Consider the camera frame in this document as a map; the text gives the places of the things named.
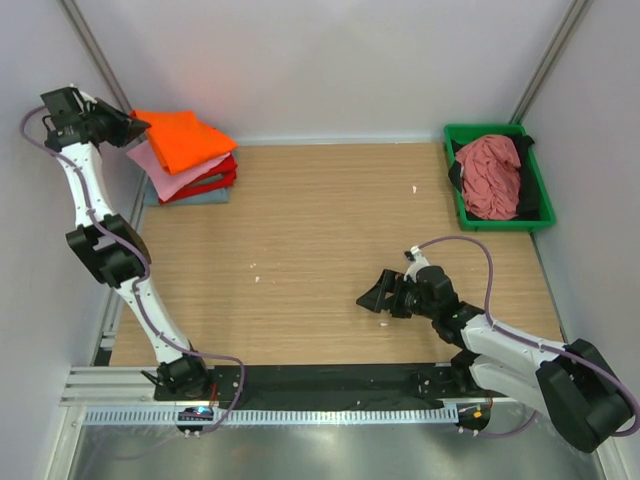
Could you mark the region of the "orange t shirt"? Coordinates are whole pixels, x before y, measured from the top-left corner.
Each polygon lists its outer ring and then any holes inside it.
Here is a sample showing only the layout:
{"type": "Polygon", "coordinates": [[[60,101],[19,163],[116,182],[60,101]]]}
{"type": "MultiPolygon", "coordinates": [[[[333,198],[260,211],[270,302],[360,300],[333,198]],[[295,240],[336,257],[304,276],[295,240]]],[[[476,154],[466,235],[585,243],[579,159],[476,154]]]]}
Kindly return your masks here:
{"type": "Polygon", "coordinates": [[[171,175],[183,173],[237,148],[230,136],[201,122],[193,111],[135,109],[131,116],[149,124],[146,136],[151,149],[162,169],[171,175]]]}

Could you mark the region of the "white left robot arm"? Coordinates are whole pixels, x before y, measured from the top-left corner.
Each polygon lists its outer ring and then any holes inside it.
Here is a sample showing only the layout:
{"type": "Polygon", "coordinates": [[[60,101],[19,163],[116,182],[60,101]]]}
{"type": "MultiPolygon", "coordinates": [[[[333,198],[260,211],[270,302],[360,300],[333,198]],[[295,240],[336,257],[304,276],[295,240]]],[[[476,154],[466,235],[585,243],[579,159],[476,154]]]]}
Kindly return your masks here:
{"type": "Polygon", "coordinates": [[[70,249],[100,283],[115,291],[134,313],[158,363],[148,380],[173,395],[204,398],[212,376],[204,359],[171,320],[151,278],[151,257],[106,193],[99,147],[124,147],[149,124],[73,86],[42,94],[47,114],[44,147],[60,163],[75,206],[70,249]]]}

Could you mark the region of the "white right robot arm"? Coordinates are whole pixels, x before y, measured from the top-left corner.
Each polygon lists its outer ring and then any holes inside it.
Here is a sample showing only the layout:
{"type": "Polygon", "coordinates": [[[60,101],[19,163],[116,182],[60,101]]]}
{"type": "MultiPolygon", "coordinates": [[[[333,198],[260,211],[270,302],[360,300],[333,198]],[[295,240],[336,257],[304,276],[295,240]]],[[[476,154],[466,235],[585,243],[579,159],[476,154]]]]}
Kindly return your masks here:
{"type": "Polygon", "coordinates": [[[442,340],[460,349],[451,361],[455,391],[511,397],[546,416],[582,452],[593,452],[626,423],[639,425],[638,402],[592,344],[546,342],[490,319],[487,311],[459,299],[438,266],[412,267],[405,274],[385,270],[356,303],[394,318],[429,319],[442,340]]]}

